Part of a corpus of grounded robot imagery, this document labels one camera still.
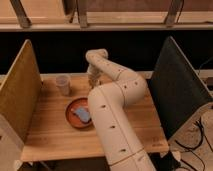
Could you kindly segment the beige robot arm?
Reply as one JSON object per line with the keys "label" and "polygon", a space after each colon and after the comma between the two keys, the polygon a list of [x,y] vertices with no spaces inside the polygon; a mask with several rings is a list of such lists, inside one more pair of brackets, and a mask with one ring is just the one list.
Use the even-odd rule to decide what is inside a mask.
{"label": "beige robot arm", "polygon": [[112,79],[88,95],[89,112],[111,171],[156,171],[130,125],[124,107],[145,96],[146,80],[135,71],[108,60],[105,49],[89,50],[88,73]]}

